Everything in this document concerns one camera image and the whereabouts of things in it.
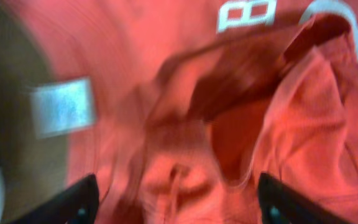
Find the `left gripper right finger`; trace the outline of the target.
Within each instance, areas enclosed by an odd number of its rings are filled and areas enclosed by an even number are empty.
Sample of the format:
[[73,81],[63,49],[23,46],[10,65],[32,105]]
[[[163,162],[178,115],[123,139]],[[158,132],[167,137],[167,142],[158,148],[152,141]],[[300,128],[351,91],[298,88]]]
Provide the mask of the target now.
[[257,188],[263,224],[346,224],[268,173],[261,173]]

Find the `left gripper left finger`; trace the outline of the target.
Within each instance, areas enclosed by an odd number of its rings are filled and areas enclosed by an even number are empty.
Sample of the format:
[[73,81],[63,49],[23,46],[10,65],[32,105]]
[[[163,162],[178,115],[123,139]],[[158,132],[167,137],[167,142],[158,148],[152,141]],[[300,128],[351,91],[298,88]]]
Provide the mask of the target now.
[[98,184],[96,176],[90,174],[11,223],[93,224],[98,208]]

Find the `orange soccer t-shirt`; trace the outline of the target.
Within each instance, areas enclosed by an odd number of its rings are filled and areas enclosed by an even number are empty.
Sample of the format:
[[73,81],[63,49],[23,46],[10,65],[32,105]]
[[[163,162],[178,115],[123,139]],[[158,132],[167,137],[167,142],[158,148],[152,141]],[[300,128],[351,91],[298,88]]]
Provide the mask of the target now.
[[87,77],[98,223],[260,223],[264,172],[358,223],[358,1],[6,1]]

